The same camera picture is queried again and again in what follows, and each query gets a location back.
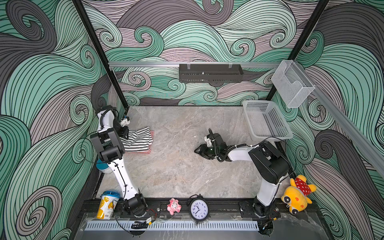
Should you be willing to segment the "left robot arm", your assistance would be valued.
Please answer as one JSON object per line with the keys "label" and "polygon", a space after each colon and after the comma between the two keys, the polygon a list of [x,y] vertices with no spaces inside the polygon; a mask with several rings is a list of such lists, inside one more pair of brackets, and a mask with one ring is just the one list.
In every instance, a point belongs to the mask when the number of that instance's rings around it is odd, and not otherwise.
{"label": "left robot arm", "polygon": [[126,151],[122,140],[128,139],[128,124],[119,122],[119,112],[110,105],[100,108],[97,117],[98,129],[90,136],[94,149],[99,159],[107,163],[115,174],[123,193],[123,204],[127,213],[142,216],[147,211],[146,200],[140,190],[133,185],[124,164]]}

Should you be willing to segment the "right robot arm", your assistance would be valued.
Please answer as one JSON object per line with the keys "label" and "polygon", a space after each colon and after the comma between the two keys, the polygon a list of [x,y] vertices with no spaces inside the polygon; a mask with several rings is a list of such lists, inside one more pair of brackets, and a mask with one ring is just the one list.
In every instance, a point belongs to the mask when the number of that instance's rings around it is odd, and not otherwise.
{"label": "right robot arm", "polygon": [[264,139],[256,145],[230,145],[224,142],[217,145],[216,141],[202,144],[194,150],[194,153],[207,160],[219,162],[252,162],[262,177],[259,191],[254,200],[254,211],[257,216],[268,215],[270,209],[274,209],[276,195],[281,182],[288,177],[291,168],[290,162],[285,158],[271,142]]}

